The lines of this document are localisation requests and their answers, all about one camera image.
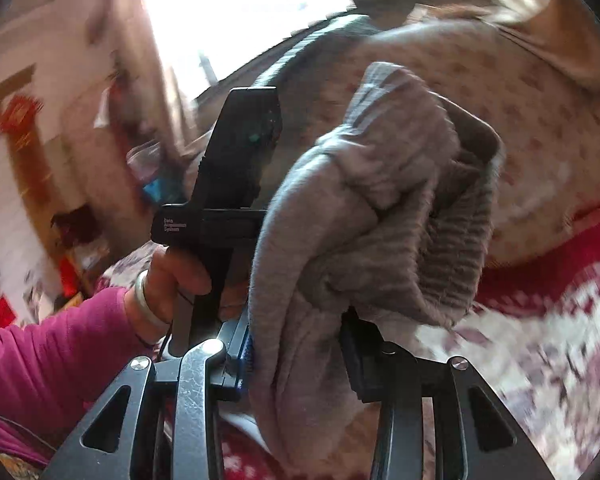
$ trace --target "silver bangle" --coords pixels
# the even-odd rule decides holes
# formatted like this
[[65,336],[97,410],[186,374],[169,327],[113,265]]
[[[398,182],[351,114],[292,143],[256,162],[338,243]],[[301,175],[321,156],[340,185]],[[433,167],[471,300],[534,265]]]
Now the silver bangle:
[[142,310],[146,320],[161,332],[166,333],[169,329],[169,324],[165,323],[151,311],[146,302],[146,298],[144,297],[144,282],[146,281],[146,276],[148,273],[148,270],[143,270],[140,274],[138,274],[138,277],[136,278],[136,284],[134,285],[134,294],[136,295],[136,300],[138,300],[140,310]]

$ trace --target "pink sleeve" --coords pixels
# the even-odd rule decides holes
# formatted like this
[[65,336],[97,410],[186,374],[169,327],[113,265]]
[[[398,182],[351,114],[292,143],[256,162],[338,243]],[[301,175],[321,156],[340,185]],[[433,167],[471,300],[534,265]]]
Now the pink sleeve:
[[[40,325],[0,330],[0,415],[58,443],[134,356],[150,350],[123,307],[125,289],[108,288]],[[18,435],[0,423],[0,448]]]

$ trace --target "fabric fold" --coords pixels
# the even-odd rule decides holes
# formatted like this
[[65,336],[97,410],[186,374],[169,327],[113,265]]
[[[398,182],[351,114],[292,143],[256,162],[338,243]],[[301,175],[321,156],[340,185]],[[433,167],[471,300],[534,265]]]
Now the fabric fold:
[[350,305],[383,332],[403,323],[402,336],[413,320],[452,326],[464,316],[501,159],[485,123],[405,68],[375,62],[343,123],[289,171],[269,205],[249,296],[251,403],[283,463],[310,468],[362,406],[337,341]]

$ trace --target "patterned bedspread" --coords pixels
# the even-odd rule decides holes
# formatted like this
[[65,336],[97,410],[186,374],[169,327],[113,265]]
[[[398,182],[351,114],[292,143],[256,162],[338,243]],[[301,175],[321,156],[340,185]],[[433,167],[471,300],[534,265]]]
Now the patterned bedspread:
[[[153,248],[145,244],[111,267],[101,286],[129,285]],[[451,331],[421,326],[415,339],[410,350],[419,356],[467,357],[556,479],[578,478],[600,448],[600,205],[543,256],[485,269],[471,313]],[[350,425],[322,478],[368,474],[377,416],[371,406]],[[433,478],[430,428],[425,441],[425,478]]]

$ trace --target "triangular cutout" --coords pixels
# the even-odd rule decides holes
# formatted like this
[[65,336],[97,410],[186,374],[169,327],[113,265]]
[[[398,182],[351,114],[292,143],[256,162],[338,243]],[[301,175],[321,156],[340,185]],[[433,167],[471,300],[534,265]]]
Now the triangular cutout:
[[84,447],[114,453],[120,443],[122,422],[125,420],[126,406],[131,396],[131,387],[122,386],[111,397],[107,405],[89,429],[84,432],[81,442]]
[[474,416],[478,446],[482,451],[495,451],[513,445],[515,440],[509,427],[480,388],[469,388],[469,404]]

